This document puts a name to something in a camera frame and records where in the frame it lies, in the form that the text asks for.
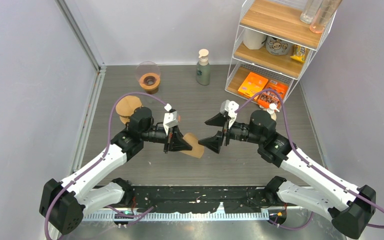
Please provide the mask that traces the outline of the pink glass dripper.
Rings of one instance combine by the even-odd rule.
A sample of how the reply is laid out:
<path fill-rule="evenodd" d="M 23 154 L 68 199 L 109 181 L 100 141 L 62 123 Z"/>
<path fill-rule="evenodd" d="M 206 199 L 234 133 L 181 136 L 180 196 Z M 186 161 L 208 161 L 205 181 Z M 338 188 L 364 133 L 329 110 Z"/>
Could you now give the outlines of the pink glass dripper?
<path fill-rule="evenodd" d="M 142 75 L 147 73 L 155 73 L 161 76 L 160 67 L 152 61 L 144 61 L 135 68 L 135 76 L 138 81 Z"/>

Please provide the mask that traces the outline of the small wooden ring holder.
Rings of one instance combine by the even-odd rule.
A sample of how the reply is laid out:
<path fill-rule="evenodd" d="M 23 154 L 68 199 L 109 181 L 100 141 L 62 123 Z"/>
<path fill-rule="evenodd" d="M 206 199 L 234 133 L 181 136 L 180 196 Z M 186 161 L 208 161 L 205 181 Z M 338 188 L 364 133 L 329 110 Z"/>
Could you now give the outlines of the small wooden ring holder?
<path fill-rule="evenodd" d="M 146 92 L 152 92 L 159 89 L 161 79 L 158 74 L 150 72 L 143 74 L 138 82 L 143 90 Z"/>

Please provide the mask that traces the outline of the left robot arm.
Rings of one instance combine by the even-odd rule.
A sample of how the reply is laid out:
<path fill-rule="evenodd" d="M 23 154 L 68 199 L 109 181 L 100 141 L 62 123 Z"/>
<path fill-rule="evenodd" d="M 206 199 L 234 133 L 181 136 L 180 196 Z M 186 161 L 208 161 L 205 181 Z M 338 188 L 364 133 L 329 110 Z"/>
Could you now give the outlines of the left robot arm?
<path fill-rule="evenodd" d="M 154 123 L 152 111 L 137 107 L 126 116 L 125 129 L 107 142 L 105 149 L 77 172 L 44 184 L 39 213 L 45 218 L 44 230 L 50 239 L 52 225 L 62 235 L 71 233 L 84 216 L 107 205 L 118 203 L 128 207 L 133 202 L 131 187 L 118 178 L 97 191 L 93 190 L 104 177 L 131 160 L 144 148 L 145 142 L 163 144 L 163 151 L 191 151 L 198 140 L 191 133 L 182 134 L 178 112 L 169 108 L 162 126 Z"/>

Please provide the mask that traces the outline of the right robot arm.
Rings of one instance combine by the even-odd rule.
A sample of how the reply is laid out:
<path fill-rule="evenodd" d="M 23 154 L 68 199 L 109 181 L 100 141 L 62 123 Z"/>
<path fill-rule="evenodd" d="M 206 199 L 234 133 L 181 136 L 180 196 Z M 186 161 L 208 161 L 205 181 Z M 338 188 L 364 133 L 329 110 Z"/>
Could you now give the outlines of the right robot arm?
<path fill-rule="evenodd" d="M 221 146 L 231 140 L 257 144 L 257 153 L 263 160 L 294 174 L 313 188 L 299 187 L 275 176 L 265 192 L 271 205 L 284 202 L 304 207 L 331 221 L 340 233 L 355 240 L 368 226 L 376 211 L 369 204 L 376 202 L 376 191 L 369 185 L 358 187 L 321 167 L 276 131 L 277 123 L 266 111 L 255 110 L 249 123 L 233 122 L 227 113 L 218 113 L 205 124 L 222 130 L 199 140 L 200 145 L 218 154 Z"/>

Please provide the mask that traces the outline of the small glass with wood band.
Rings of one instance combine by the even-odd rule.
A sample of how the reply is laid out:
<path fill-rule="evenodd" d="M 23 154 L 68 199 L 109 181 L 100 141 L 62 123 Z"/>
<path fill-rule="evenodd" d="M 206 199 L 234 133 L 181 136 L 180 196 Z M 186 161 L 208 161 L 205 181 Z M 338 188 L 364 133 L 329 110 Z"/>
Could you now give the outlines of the small glass with wood band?
<path fill-rule="evenodd" d="M 146 89 L 145 92 L 147 94 L 150 94 L 150 95 L 154 95 L 156 94 L 157 92 L 159 91 L 159 88 L 155 88 L 155 89 Z"/>

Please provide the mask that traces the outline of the orange snack packet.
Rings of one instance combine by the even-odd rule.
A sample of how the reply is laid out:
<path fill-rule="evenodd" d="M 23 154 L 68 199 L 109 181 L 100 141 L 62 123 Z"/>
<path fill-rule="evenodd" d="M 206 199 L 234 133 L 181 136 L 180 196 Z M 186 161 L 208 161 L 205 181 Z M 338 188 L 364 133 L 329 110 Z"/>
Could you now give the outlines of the orange snack packet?
<path fill-rule="evenodd" d="M 289 87 L 287 84 L 282 83 L 280 81 L 269 80 L 264 88 L 276 91 L 283 100 Z M 276 104 L 277 108 L 280 109 L 281 101 L 273 91 L 267 91 L 260 95 L 257 100 L 257 103 L 261 108 L 267 109 L 270 104 Z"/>

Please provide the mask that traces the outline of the orange box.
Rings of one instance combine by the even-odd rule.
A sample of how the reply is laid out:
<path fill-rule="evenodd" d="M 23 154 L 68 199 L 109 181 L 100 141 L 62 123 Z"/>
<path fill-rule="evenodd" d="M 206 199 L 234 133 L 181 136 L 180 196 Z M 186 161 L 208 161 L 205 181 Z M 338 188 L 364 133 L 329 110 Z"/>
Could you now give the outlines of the orange box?
<path fill-rule="evenodd" d="M 268 78 L 254 72 L 250 72 L 238 88 L 237 92 L 246 98 L 250 98 L 256 93 L 262 91 L 268 82 Z"/>

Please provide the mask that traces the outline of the cream pump bottle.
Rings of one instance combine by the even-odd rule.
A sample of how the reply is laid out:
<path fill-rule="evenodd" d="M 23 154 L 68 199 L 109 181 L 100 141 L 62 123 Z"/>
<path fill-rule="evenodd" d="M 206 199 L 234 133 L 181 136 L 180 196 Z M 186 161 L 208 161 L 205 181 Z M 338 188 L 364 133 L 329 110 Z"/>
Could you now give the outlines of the cream pump bottle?
<path fill-rule="evenodd" d="M 272 120 L 277 120 L 277 113 L 280 112 L 280 110 L 278 109 L 278 105 L 276 103 L 270 103 L 266 111 L 270 114 Z"/>

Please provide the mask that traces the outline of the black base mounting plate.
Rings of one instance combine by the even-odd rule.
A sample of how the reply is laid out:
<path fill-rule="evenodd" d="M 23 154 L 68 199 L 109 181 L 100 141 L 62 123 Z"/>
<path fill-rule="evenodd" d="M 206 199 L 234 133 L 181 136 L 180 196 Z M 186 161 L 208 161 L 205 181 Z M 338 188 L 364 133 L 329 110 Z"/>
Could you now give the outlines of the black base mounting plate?
<path fill-rule="evenodd" d="M 143 213 L 214 213 L 220 207 L 227 214 L 257 213 L 262 209 L 279 207 L 286 203 L 280 201 L 262 186 L 133 186 L 127 195 L 113 208 L 127 208 Z"/>

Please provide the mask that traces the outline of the green pump bottle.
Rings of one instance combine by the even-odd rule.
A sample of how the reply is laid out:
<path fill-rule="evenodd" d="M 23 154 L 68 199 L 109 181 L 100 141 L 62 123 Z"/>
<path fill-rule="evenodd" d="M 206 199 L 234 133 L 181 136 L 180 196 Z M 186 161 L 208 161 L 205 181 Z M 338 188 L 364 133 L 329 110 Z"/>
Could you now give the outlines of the green pump bottle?
<path fill-rule="evenodd" d="M 205 48 L 198 51 L 198 62 L 196 65 L 196 81 L 207 86 L 210 84 L 210 64 L 209 64 L 209 51 Z"/>

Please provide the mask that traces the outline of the white paper roll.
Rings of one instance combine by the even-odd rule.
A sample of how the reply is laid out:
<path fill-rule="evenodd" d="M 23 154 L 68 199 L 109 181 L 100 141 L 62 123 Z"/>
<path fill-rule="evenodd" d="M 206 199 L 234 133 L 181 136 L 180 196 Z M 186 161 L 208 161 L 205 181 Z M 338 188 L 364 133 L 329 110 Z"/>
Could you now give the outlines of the white paper roll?
<path fill-rule="evenodd" d="M 243 31 L 243 44 L 250 50 L 261 49 L 267 40 L 267 35 L 261 32 L 257 32 L 246 28 Z"/>

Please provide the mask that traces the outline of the cartoon printed tin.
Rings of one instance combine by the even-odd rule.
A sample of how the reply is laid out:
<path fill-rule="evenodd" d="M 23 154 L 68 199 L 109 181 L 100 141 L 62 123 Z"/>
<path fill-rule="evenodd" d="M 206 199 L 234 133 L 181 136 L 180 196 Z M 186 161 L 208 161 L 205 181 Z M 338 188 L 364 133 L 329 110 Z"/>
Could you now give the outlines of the cartoon printed tin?
<path fill-rule="evenodd" d="M 275 56 L 284 56 L 289 54 L 290 50 L 292 49 L 293 44 L 282 40 L 280 38 L 267 36 L 266 42 L 265 42 L 265 48 L 266 50 Z"/>

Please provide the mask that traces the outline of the yellow snack bag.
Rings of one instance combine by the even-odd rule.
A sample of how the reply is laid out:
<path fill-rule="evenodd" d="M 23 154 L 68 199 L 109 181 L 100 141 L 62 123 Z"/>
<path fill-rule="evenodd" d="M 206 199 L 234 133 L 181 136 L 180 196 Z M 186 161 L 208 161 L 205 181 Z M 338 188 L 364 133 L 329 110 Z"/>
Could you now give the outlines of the yellow snack bag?
<path fill-rule="evenodd" d="M 293 52 L 290 58 L 294 61 L 304 64 L 307 60 L 308 52 L 308 48 L 296 44 L 293 48 Z"/>

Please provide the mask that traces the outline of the clear glass bottle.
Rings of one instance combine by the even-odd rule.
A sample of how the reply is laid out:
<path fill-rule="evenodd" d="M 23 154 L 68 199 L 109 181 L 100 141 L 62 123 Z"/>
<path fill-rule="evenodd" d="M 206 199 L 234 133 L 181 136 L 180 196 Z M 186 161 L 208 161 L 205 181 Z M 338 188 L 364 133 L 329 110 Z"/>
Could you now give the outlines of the clear glass bottle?
<path fill-rule="evenodd" d="M 322 2 L 323 0 L 307 0 L 299 19 L 306 24 L 311 24 Z"/>

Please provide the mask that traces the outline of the aluminium frame rail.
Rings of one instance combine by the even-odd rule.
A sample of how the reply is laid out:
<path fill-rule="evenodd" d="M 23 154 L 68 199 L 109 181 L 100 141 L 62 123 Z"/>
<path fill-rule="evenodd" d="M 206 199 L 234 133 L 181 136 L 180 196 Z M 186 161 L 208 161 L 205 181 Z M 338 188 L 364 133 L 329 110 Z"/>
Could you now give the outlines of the aluminium frame rail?
<path fill-rule="evenodd" d="M 84 20 L 84 15 L 81 13 L 76 1 L 57 0 L 56 3 L 94 69 L 94 79 L 90 87 L 86 105 L 83 108 L 84 113 L 81 118 L 80 128 L 75 142 L 72 164 L 69 169 L 69 174 L 73 174 L 82 167 L 107 66 L 99 53 L 98 47 Z"/>

